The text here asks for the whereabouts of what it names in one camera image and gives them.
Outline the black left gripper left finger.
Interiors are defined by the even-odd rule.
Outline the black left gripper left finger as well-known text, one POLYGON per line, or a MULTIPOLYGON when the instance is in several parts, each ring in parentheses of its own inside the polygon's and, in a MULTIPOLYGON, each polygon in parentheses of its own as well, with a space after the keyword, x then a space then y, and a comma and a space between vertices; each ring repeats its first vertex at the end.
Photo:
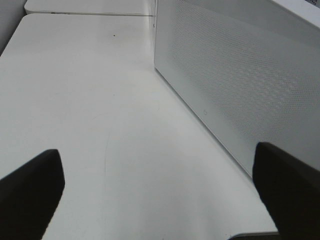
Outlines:
POLYGON ((48 149, 0 180, 0 238, 40 240, 65 188, 60 153, 48 149))

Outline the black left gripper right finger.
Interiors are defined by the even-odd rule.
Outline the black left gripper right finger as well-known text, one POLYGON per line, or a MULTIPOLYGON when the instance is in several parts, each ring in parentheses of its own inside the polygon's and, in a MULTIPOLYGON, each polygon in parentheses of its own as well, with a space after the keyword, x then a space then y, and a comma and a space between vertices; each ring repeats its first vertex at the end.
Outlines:
POLYGON ((320 172, 279 147, 259 142, 252 179, 283 240, 320 238, 320 172))

